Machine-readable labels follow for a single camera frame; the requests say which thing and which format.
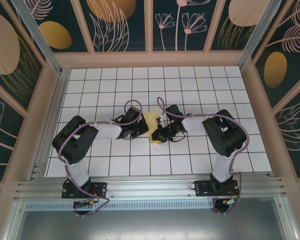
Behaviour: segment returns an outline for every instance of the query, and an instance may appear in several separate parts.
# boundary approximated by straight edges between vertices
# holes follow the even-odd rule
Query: black bracket
[[[106,182],[91,182],[89,192],[92,195],[106,197],[107,183]],[[62,199],[91,199],[91,196],[84,194],[77,188],[74,188],[73,183],[66,182],[63,184]]]
[[[211,187],[211,181],[195,181],[194,183],[195,195],[197,197],[216,197],[216,196],[231,196],[231,191],[228,188],[224,188],[220,190],[218,193]],[[238,182],[236,180],[230,180],[227,186],[238,196],[239,195],[239,187]]]

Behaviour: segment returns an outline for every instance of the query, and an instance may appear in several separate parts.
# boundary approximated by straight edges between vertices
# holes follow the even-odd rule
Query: flower illustration
[[[207,25],[204,25],[206,20],[204,18],[204,13],[192,14],[191,18],[189,18],[189,13],[182,14],[182,25],[185,33],[185,43],[184,50],[187,50],[187,37],[189,34],[201,33],[207,30]]]
[[[162,47],[163,47],[163,51],[165,51],[166,49],[165,49],[165,44],[164,44],[164,38],[162,35],[162,29],[167,29],[167,28],[173,27],[175,25],[175,22],[173,21],[171,13],[169,13],[169,14],[164,13],[164,14],[162,14],[162,16],[160,13],[158,13],[155,15],[155,20],[160,28]]]
[[[199,0],[199,1],[195,1],[195,0],[176,0],[176,3],[180,6],[180,7],[185,7],[187,5],[202,5],[202,4],[207,4],[209,3],[210,0]]]

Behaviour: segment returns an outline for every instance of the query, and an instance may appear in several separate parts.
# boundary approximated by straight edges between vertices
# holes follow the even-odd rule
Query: white grid mat
[[[123,115],[130,99],[140,101],[143,112],[160,113],[157,97],[185,114],[228,110],[250,134],[248,149],[237,156],[233,170],[271,171],[237,66],[72,69],[57,132],[76,115],[88,122]],[[146,133],[133,140],[95,140],[84,161],[91,177],[206,174],[212,172],[215,153],[203,132],[188,132],[182,141],[164,144],[150,143]],[[66,176],[57,157],[51,151],[47,177]]]

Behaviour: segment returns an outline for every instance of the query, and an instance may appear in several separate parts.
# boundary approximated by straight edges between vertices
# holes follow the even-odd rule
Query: yellow sponge
[[[148,111],[143,114],[146,124],[148,125],[149,131],[149,139],[151,143],[159,144],[161,143],[158,140],[152,140],[152,133],[158,129],[157,118],[159,118],[159,114],[157,111]]]

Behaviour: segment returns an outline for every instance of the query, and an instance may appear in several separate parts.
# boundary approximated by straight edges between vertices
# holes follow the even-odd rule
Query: decorative wallpaper
[[[274,107],[300,80],[300,0],[294,1],[255,66]]]
[[[54,53],[88,51],[70,0],[24,2]]]
[[[80,0],[96,52],[145,51],[143,0]]]
[[[24,118],[0,98],[0,181],[3,179]]]
[[[217,1],[154,0],[153,50],[202,51]]]
[[[0,4],[0,85],[28,108],[42,65]]]
[[[226,0],[211,50],[243,50],[269,0]]]
[[[266,29],[266,31],[265,31],[265,33],[263,34],[262,38],[260,39],[258,45],[256,46],[255,50],[253,51],[253,53],[252,53],[252,58],[254,58],[255,55],[257,54],[257,52],[258,52],[258,50],[259,50],[261,44],[263,43],[265,37],[268,35],[270,29],[273,27],[274,22],[277,20],[278,15],[280,14],[282,8],[285,6],[286,3],[287,3],[287,0],[281,0],[281,3],[280,3],[280,6],[279,6],[278,10],[276,11],[276,13],[275,13],[274,17],[272,18],[272,20],[271,20],[271,22],[270,22],[268,28]]]
[[[296,175],[300,178],[300,92],[275,116]]]

